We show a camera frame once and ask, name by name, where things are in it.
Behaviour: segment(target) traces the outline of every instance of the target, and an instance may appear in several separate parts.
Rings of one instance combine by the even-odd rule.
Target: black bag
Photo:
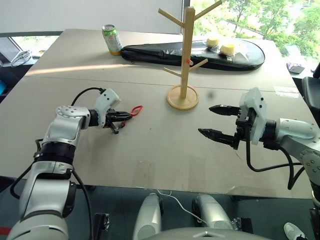
[[[204,59],[208,62],[201,67],[207,69],[247,71],[260,67],[265,62],[265,54],[256,44],[237,39],[246,49],[246,54],[236,53],[226,57],[207,48],[205,41],[193,41],[191,60],[194,65]],[[121,56],[131,62],[141,61],[154,64],[181,66],[182,42],[142,44],[125,46]]]

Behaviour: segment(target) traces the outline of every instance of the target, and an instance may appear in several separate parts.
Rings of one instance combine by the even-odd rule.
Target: beige table
[[[208,107],[238,106],[241,94],[246,91],[212,87],[199,87],[199,104],[183,112],[172,109],[166,102],[164,96],[170,88],[167,85],[25,77],[0,104],[0,176],[19,176],[32,162],[36,150],[34,140],[44,136],[55,117],[55,108],[70,104],[77,93],[93,86],[116,91],[122,99],[118,110],[130,111],[137,105],[144,107],[118,135],[112,134],[110,129],[94,127],[82,131],[74,166],[85,184],[311,197],[305,173],[289,191],[288,168],[252,172],[246,166],[244,143],[235,151],[198,132],[198,128],[213,128],[226,134],[236,130],[235,117],[214,114]],[[301,98],[281,97],[275,92],[262,94],[268,104],[269,119],[297,118],[314,123]],[[91,108],[97,95],[97,92],[88,92],[79,98],[77,105]],[[251,158],[257,168],[286,162],[281,152],[264,149],[261,144],[252,146]]]
[[[119,34],[124,46],[182,41],[182,36],[176,34]],[[275,43],[267,40],[252,41],[265,53],[265,62],[260,68],[253,71],[198,68],[190,73],[189,84],[194,87],[238,90],[259,87],[262,91],[275,91],[274,86],[295,87]],[[162,71],[163,67],[180,71],[178,66],[144,62],[132,64],[120,56],[108,53],[101,31],[68,29],[30,69],[27,76],[157,85],[179,84],[180,79]]]

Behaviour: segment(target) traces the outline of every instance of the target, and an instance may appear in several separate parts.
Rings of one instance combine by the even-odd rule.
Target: green soda can
[[[119,56],[122,45],[119,38],[119,33],[114,25],[107,24],[102,27],[102,35],[108,46],[109,52],[112,55]]]

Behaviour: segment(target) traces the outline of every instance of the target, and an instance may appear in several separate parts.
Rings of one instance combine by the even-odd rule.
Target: wooden mug tree
[[[195,70],[201,65],[208,62],[208,59],[197,63],[196,65],[190,67],[190,56],[191,56],[191,48],[192,48],[192,36],[194,33],[194,23],[195,20],[201,18],[203,15],[207,14],[211,10],[218,7],[222,4],[222,1],[219,0],[213,5],[209,6],[202,12],[195,15],[195,9],[192,6],[188,6],[184,11],[184,20],[181,22],[171,14],[159,8],[158,13],[168,18],[172,22],[178,24],[183,29],[183,43],[182,43],[182,57],[181,57],[181,73],[177,73],[168,68],[164,68],[168,73],[176,75],[181,78],[181,84],[174,86],[167,94],[167,101],[169,104],[178,109],[178,110],[189,110],[195,107],[199,101],[199,94],[196,89],[188,86],[188,76],[189,72]]]

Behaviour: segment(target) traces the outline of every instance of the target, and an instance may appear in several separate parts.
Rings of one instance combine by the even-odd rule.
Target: white sneaker
[[[287,222],[283,226],[284,233],[289,240],[307,240],[306,235],[294,224]]]

